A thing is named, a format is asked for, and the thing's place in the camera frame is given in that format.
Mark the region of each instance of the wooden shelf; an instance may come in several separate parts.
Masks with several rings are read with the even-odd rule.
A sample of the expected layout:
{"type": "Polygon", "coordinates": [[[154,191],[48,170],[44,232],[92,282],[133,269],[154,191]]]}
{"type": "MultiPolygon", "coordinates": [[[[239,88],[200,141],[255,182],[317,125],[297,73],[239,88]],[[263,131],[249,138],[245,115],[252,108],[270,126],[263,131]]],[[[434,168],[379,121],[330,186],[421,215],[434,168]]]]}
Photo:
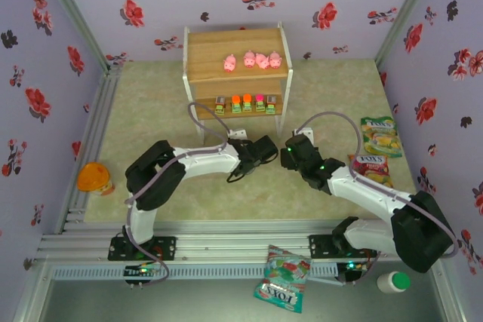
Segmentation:
{"type": "MultiPolygon", "coordinates": [[[[209,100],[195,100],[198,103],[201,103],[203,105],[206,105],[209,107],[211,110],[214,111],[214,101],[215,99],[209,99],[209,100]]],[[[256,112],[254,105],[252,105],[253,109],[251,112],[241,112],[241,113],[232,113],[232,103],[230,100],[226,101],[226,107],[225,107],[225,114],[224,115],[218,115],[220,118],[241,118],[241,117],[260,117],[260,116],[274,116],[274,115],[281,115],[283,103],[282,102],[277,102],[275,105],[275,114],[274,115],[267,115],[265,112],[256,112]]],[[[196,113],[198,114],[198,119],[199,120],[212,120],[214,119],[213,115],[203,109],[202,107],[196,107],[196,113]]]]}
{"type": "Polygon", "coordinates": [[[227,99],[238,94],[275,95],[281,100],[281,85],[278,79],[248,79],[231,82],[206,82],[200,83],[195,89],[196,99],[215,99],[218,96],[225,96],[227,99]]]}
{"type": "Polygon", "coordinates": [[[189,33],[187,56],[190,84],[251,78],[281,80],[288,76],[287,57],[279,28],[189,33]],[[283,58],[282,65],[277,69],[247,68],[243,64],[243,56],[249,50],[266,55],[277,51],[283,58]],[[230,54],[235,55],[237,65],[233,72],[225,72],[223,60],[230,54]]]}

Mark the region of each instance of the purple wall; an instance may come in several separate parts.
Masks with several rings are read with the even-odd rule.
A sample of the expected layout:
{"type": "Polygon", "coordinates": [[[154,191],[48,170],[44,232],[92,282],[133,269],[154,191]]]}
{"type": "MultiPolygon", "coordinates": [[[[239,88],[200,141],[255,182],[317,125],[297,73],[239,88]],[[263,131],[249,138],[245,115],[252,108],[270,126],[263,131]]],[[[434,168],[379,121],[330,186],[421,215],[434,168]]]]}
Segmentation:
{"type": "Polygon", "coordinates": [[[129,3],[126,9],[127,0],[75,1],[109,58],[181,60],[184,26],[254,28],[279,20],[294,59],[308,52],[313,59],[374,58],[404,0],[132,0],[135,6],[129,3]],[[330,6],[320,12],[330,2],[336,13],[330,6]]]}
{"type": "Polygon", "coordinates": [[[29,259],[53,233],[101,70],[58,0],[0,5],[0,319],[10,321],[29,259]]]}
{"type": "Polygon", "coordinates": [[[381,67],[416,182],[460,240],[446,265],[471,321],[483,315],[482,24],[479,0],[419,0],[381,67]]]}

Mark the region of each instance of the green bottle cap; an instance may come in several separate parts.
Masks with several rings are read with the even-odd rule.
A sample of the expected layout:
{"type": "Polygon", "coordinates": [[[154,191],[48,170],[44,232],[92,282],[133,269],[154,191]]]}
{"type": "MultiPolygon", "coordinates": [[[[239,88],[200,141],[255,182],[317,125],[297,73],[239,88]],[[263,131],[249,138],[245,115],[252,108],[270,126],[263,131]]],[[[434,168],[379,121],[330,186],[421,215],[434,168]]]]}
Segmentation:
{"type": "Polygon", "coordinates": [[[411,279],[409,279],[407,274],[398,271],[392,276],[392,283],[394,284],[394,287],[400,290],[406,290],[411,285],[411,279]]]}

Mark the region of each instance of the candy bag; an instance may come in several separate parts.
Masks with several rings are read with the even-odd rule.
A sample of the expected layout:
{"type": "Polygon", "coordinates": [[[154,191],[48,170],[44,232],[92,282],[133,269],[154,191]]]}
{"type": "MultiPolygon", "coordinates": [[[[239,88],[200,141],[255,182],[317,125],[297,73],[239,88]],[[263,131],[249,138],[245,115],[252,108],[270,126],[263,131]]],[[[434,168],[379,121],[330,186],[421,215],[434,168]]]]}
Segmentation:
{"type": "Polygon", "coordinates": [[[311,259],[269,245],[262,282],[254,296],[289,311],[302,313],[303,292],[311,259]]]}
{"type": "Polygon", "coordinates": [[[387,166],[387,157],[384,155],[359,155],[352,166],[356,173],[367,177],[379,184],[383,184],[393,189],[391,176],[389,175],[389,166],[387,166]]]}
{"type": "Polygon", "coordinates": [[[402,147],[398,138],[398,129],[390,117],[361,118],[364,148],[375,155],[400,158],[402,147]]]}

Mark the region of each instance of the gray floor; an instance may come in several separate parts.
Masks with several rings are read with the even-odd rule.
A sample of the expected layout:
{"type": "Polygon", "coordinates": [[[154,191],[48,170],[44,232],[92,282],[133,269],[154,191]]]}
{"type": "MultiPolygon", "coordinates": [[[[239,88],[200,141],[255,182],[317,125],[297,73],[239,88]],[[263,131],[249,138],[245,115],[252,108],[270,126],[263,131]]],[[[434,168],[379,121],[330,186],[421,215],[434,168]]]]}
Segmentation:
{"type": "Polygon", "coordinates": [[[430,273],[417,274],[400,264],[381,262],[355,287],[309,281],[303,313],[295,314],[253,297],[259,281],[166,281],[130,290],[125,282],[53,282],[43,322],[442,322],[430,273]],[[378,275],[406,271],[411,288],[381,293],[378,275]]]}

